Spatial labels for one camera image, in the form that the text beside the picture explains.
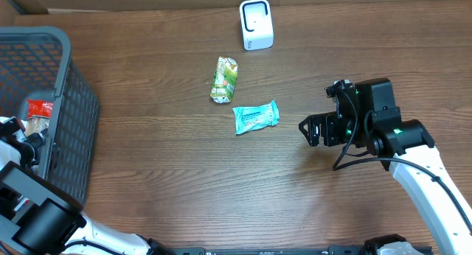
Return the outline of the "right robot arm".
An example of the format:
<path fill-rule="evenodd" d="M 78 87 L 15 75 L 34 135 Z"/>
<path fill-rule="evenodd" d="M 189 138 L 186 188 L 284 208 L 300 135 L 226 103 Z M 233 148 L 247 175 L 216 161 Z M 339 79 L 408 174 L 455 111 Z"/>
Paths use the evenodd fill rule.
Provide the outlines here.
<path fill-rule="evenodd" d="M 379 162 L 403 187 L 441 254 L 471 253 L 471 207 L 448 174 L 435 141 L 418 120 L 404 121 L 392 83 L 338 80 L 326 89 L 336 110 L 307 116 L 299 130 L 311 147 L 340 145 L 334 171 Z M 343 163 L 350 146 L 364 148 Z"/>

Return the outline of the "green drink carton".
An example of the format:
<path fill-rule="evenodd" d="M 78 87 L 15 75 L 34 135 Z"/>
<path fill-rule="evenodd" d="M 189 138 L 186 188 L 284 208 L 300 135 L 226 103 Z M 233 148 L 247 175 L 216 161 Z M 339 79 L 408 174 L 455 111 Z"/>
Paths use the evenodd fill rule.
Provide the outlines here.
<path fill-rule="evenodd" d="M 210 97 L 218 104 L 230 103 L 235 91 L 238 64 L 230 57 L 220 56 L 212 81 Z"/>

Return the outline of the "teal snack packet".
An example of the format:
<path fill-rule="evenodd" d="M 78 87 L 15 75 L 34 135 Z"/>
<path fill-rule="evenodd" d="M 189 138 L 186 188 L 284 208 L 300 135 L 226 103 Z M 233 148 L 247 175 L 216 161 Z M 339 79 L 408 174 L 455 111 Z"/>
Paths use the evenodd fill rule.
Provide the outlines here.
<path fill-rule="evenodd" d="M 280 112 L 275 100 L 261 106 L 236 107 L 232 109 L 235 115 L 236 135 L 249 131 L 260 130 L 279 123 Z"/>

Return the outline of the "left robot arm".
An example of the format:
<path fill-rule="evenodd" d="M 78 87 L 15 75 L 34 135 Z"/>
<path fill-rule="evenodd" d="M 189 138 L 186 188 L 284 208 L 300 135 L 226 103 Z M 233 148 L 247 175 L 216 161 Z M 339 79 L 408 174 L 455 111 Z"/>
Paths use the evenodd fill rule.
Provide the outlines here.
<path fill-rule="evenodd" d="M 1 248 L 6 254 L 171 254 L 152 238 L 93 221 L 73 197 L 36 175 L 21 120 L 1 118 Z"/>

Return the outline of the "orange cracker packet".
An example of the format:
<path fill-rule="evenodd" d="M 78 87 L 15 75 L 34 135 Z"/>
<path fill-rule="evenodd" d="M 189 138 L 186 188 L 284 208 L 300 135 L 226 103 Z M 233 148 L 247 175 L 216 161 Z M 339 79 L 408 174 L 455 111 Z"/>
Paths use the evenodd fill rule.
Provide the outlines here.
<path fill-rule="evenodd" d="M 49 127 L 53 103 L 40 99 L 28 99 L 27 126 L 25 134 L 41 133 Z"/>

